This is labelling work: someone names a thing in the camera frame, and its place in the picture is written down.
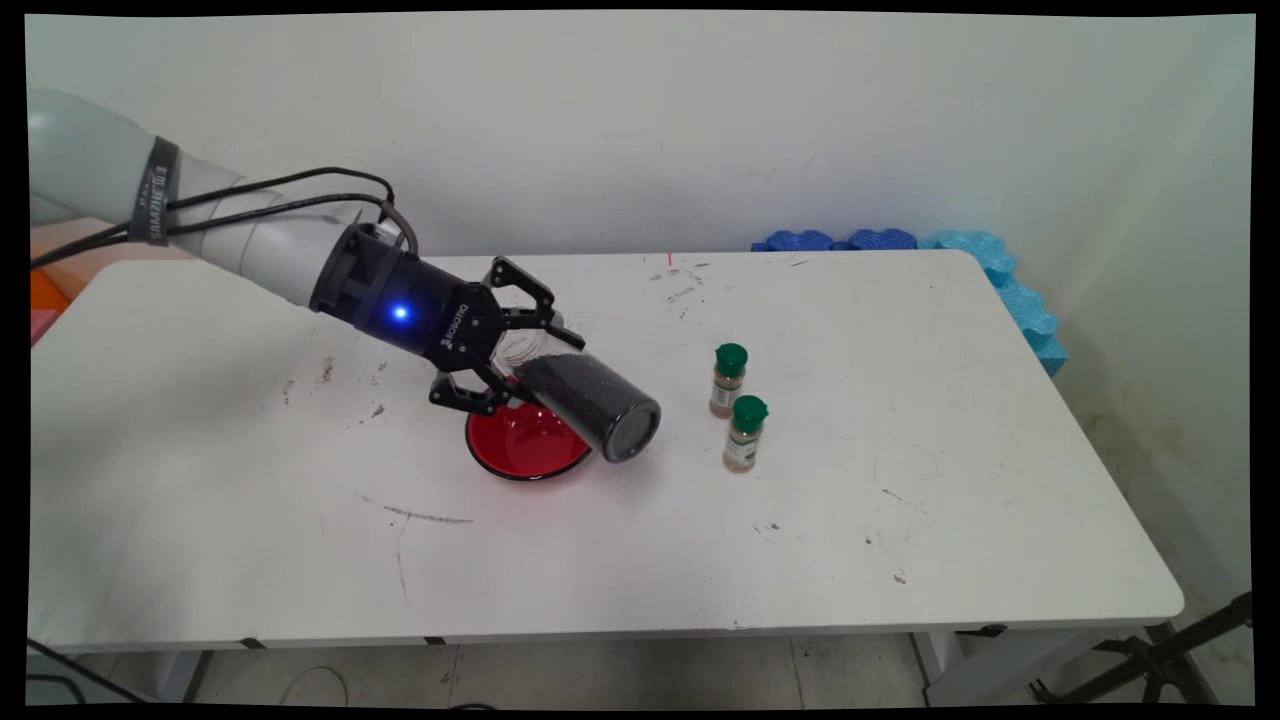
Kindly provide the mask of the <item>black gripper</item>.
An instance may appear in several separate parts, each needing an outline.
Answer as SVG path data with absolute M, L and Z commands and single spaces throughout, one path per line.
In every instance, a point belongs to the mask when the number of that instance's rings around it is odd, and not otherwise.
M 500 307 L 494 290 L 513 286 L 532 307 Z M 310 297 L 315 313 L 413 356 L 438 370 L 430 402 L 471 415 L 493 416 L 512 404 L 538 404 L 513 375 L 503 375 L 492 356 L 503 331 L 541 331 L 576 350 L 585 340 L 557 322 L 554 293 L 506 256 L 495 256 L 484 282 L 463 281 L 388 243 L 378 227 L 348 227 Z M 474 370 L 485 389 L 456 384 L 453 372 Z

